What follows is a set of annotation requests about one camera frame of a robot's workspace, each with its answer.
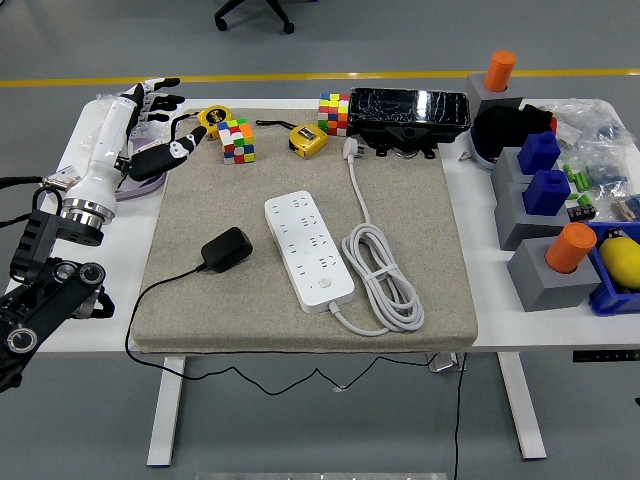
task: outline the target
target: power plug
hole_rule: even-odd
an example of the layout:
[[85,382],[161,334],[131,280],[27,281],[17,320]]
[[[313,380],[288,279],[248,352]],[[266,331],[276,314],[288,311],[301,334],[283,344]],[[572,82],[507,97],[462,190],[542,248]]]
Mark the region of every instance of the power plug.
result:
[[349,162],[353,162],[356,157],[361,157],[364,154],[364,147],[358,145],[358,141],[355,138],[348,137],[344,146],[342,147],[342,157]]
[[351,301],[355,285],[311,194],[272,198],[264,210],[302,310],[319,313]]

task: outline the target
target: electronic component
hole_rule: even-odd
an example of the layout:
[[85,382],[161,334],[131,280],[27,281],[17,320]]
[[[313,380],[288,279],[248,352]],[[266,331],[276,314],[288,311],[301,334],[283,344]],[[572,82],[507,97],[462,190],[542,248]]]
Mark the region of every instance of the electronic component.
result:
[[596,209],[593,205],[579,205],[567,208],[567,214],[571,222],[583,222],[596,218]]
[[311,194],[272,198],[264,212],[302,310],[319,313],[351,301],[355,285]]
[[613,211],[625,221],[640,219],[640,195],[631,195],[611,204]]
[[204,259],[203,265],[217,273],[226,272],[251,255],[251,252],[253,245],[238,227],[231,227],[200,250]]

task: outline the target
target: yellow floor line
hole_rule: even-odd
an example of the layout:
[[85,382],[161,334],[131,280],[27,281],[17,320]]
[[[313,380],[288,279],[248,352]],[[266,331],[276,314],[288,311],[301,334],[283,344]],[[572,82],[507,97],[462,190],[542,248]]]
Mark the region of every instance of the yellow floor line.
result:
[[[307,80],[380,80],[407,78],[464,78],[476,70],[424,70],[398,72],[336,72],[336,73],[257,73],[237,75],[183,75],[184,83],[232,83],[232,82],[282,82]],[[516,70],[514,77],[593,77],[640,75],[640,68],[574,68],[550,70]],[[69,87],[81,85],[133,84],[153,78],[103,77],[103,78],[43,78],[28,80],[0,80],[0,88]]]

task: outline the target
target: table leg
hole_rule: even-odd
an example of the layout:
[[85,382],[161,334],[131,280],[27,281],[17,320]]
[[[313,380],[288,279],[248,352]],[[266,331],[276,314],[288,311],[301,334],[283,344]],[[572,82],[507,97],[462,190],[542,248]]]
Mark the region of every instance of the table leg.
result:
[[[184,373],[186,357],[166,357],[164,366],[178,373]],[[149,446],[148,467],[168,467],[173,453],[173,437],[178,420],[182,378],[166,371],[162,372],[156,416],[153,421],[151,445]]]
[[498,352],[502,378],[507,389],[511,414],[516,425],[522,458],[547,458],[542,435],[533,409],[527,379],[524,376],[518,352]]
[[436,356],[432,357],[431,362],[429,362],[429,371],[431,373],[459,372],[458,354],[437,352]]

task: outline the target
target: wire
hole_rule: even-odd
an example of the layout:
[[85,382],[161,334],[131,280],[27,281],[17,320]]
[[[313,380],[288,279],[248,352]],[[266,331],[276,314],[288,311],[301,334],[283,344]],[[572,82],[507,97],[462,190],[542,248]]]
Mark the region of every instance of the wire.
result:
[[[345,257],[360,275],[371,307],[378,320],[383,324],[383,328],[364,330],[356,327],[340,313],[336,302],[329,304],[329,310],[347,329],[366,337],[377,337],[389,332],[415,331],[424,325],[424,308],[415,288],[400,271],[393,258],[391,247],[384,233],[371,223],[371,216],[355,175],[354,155],[358,153],[358,148],[360,147],[357,146],[357,142],[350,138],[345,143],[343,153],[349,164],[351,182],[360,202],[365,223],[357,225],[349,236],[343,238],[341,246]],[[369,267],[360,251],[361,245],[368,247],[377,270],[373,271]],[[386,282],[391,298],[382,288],[381,282],[383,281]]]
[[[28,185],[32,183],[42,183],[42,177],[3,177],[0,178],[0,190],[8,187],[15,187],[17,185]],[[6,220],[0,222],[0,228],[8,227],[14,223],[22,222],[29,218],[30,213],[25,213],[12,220]]]
[[396,363],[396,364],[400,364],[400,365],[412,365],[412,366],[416,366],[416,367],[428,367],[429,365],[431,365],[431,362],[433,362],[433,360],[436,358],[436,356],[438,355],[437,353],[434,353],[433,356],[426,362],[426,363],[416,363],[416,362],[405,362],[402,360],[396,360],[393,358],[388,358],[388,357],[384,357],[381,355],[378,355],[370,364],[367,368],[365,368],[359,375],[357,375],[351,382],[349,382],[346,385],[340,385],[338,384],[336,381],[334,381],[333,379],[331,379],[331,377],[327,376],[325,373],[323,373],[319,368],[315,368],[310,374],[308,374],[307,376],[301,378],[300,380],[295,381],[294,383],[292,383],[291,385],[289,385],[288,387],[285,387],[281,390],[277,390],[277,391],[269,391],[266,388],[264,388],[262,385],[260,385],[257,381],[253,380],[252,378],[248,377],[247,375],[245,375],[244,373],[242,373],[237,367],[235,366],[230,366],[227,367],[223,370],[218,370],[218,371],[214,371],[214,372],[208,372],[205,373],[203,375],[199,375],[199,376],[190,376],[190,375],[185,375],[183,373],[177,372],[171,368],[165,367],[164,365],[160,365],[157,363],[152,363],[152,362],[146,362],[144,360],[140,360],[139,358],[135,357],[133,355],[133,352],[131,352],[131,349],[129,348],[129,339],[131,338],[131,326],[133,325],[133,319],[135,318],[136,312],[138,311],[138,307],[140,306],[140,302],[142,301],[142,298],[149,293],[149,291],[151,291],[153,288],[159,286],[159,285],[163,285],[165,283],[169,283],[169,282],[173,282],[174,280],[179,280],[181,278],[184,278],[188,275],[191,275],[195,272],[199,272],[204,270],[205,265],[202,264],[192,270],[189,270],[188,272],[182,273],[180,275],[176,275],[175,277],[171,277],[171,278],[167,278],[164,280],[161,280],[159,282],[156,282],[150,286],[148,286],[146,289],[144,289],[144,291],[140,294],[140,296],[138,297],[138,300],[136,300],[136,303],[133,307],[133,311],[131,312],[131,319],[129,321],[129,326],[127,328],[127,334],[125,336],[125,342],[124,342],[124,348],[125,351],[127,353],[127,355],[129,356],[129,358],[131,360],[133,360],[134,362],[140,364],[140,365],[144,365],[147,367],[153,367],[153,368],[157,368],[159,370],[163,370],[165,372],[171,373],[173,375],[176,375],[180,378],[183,378],[185,380],[203,380],[207,377],[210,377],[212,375],[222,375],[224,373],[227,373],[229,371],[234,371],[236,374],[238,374],[238,376],[240,376],[241,378],[243,378],[244,380],[246,380],[247,382],[251,383],[252,385],[258,387],[263,393],[275,397],[277,395],[282,395],[285,392],[288,392],[289,390],[291,390],[292,388],[300,385],[303,382],[306,382],[307,380],[309,380],[311,377],[313,377],[314,375],[320,375],[322,378],[324,378],[325,380],[327,380],[329,383],[331,383],[334,387],[336,391],[345,391],[349,388],[351,388],[351,386],[356,383],[358,380],[360,380],[360,378],[362,378],[369,370],[371,370],[373,368],[373,366],[379,361],[379,360],[385,360],[387,362],[390,363]]
[[31,209],[32,210],[36,210],[38,208],[38,196],[42,193],[42,192],[49,192],[49,193],[53,193],[53,196],[56,197],[56,215],[60,215],[60,213],[62,212],[62,195],[60,195],[60,192],[57,191],[54,188],[51,187],[41,187],[38,190],[36,190],[33,194],[33,197],[31,199]]
[[456,444],[456,462],[453,468],[453,480],[458,480],[458,460],[459,460],[459,453],[460,453],[460,448],[458,445],[458,432],[460,430],[460,393],[462,390],[462,377],[464,376],[464,368],[466,364],[467,364],[467,354],[465,353],[464,356],[462,357],[462,367],[460,369],[460,378],[458,379],[458,394],[457,394],[458,399],[456,402],[456,430],[453,436]]

